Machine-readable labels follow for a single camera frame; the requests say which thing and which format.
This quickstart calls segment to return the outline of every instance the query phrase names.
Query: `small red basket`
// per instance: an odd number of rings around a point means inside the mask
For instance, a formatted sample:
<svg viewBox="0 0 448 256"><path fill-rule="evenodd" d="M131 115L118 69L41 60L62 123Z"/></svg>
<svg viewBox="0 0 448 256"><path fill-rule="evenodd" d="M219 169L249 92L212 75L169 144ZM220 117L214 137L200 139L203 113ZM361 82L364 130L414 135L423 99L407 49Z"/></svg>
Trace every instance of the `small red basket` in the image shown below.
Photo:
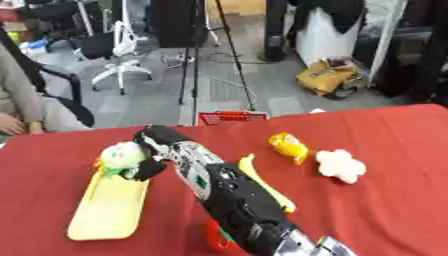
<svg viewBox="0 0 448 256"><path fill-rule="evenodd" d="M201 112L199 113L199 125L214 125L226 122L268 120L269 115L262 112Z"/></svg>

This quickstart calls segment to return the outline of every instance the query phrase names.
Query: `red tablecloth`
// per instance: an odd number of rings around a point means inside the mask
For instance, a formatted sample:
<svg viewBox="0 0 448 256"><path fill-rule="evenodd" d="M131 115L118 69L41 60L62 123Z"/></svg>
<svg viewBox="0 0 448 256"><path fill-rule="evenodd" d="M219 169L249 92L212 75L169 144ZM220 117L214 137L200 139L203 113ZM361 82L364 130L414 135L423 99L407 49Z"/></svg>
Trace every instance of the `red tablecloth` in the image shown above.
<svg viewBox="0 0 448 256"><path fill-rule="evenodd" d="M99 152L138 128L17 137L0 150L0 255L209 255L205 212L172 170L154 179L140 226L116 241L75 242L67 226ZM359 255L446 255L448 111L434 105L353 110L270 121L179 128L226 160L255 166L297 205L313 239L332 235ZM346 149L364 161L355 185L316 175L273 152L270 135L291 132L313 150Z"/></svg>

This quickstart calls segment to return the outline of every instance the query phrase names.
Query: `robotic arm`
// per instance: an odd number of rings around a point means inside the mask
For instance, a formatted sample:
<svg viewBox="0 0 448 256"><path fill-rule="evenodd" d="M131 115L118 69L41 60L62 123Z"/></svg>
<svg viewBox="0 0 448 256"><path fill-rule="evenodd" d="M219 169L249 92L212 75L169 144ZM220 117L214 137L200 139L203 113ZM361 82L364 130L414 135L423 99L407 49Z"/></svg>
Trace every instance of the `robotic arm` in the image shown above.
<svg viewBox="0 0 448 256"><path fill-rule="evenodd" d="M175 164L178 176L221 228L246 252L260 256L355 256L331 237L314 243L289 221L277 201L256 181L178 132L150 126L134 141L148 152L126 179L146 180Z"/></svg>

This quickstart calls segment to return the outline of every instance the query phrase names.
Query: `yellow toy banana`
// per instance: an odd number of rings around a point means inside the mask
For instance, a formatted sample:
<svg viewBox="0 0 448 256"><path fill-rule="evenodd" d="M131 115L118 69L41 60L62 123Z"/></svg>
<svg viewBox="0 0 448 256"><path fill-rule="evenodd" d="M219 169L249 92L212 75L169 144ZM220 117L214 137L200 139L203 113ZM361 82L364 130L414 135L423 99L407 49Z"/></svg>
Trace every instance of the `yellow toy banana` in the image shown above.
<svg viewBox="0 0 448 256"><path fill-rule="evenodd" d="M273 189L268 184L266 184L266 182L264 182L264 180L261 179L260 176L258 176L258 173L254 169L252 163L254 158L255 158L254 154L250 154L247 157L241 158L241 160L238 163L238 167L240 168L240 170L243 171L248 176L250 176L256 182L258 182L258 184L260 184L264 189L266 189L266 191L268 191L269 194L271 194L271 196L273 196L275 200L277 200L277 202L280 204L280 206L283 208L285 212L287 213L294 212L296 210L295 204L287 197L282 195L280 192L278 192L277 190Z"/></svg>

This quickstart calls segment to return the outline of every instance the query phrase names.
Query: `gray pants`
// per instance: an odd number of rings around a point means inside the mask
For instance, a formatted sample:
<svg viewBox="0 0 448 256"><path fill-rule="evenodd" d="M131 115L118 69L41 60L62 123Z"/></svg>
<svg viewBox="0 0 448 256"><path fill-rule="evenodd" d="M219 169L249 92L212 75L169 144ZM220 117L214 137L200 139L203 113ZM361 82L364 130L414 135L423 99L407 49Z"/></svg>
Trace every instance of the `gray pants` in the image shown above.
<svg viewBox="0 0 448 256"><path fill-rule="evenodd" d="M44 129L47 132L68 132L68 131L86 131L91 128L78 121L76 116L68 110L59 100L54 98L42 97L44 104L45 117ZM5 142L10 136L0 132L0 144Z"/></svg>

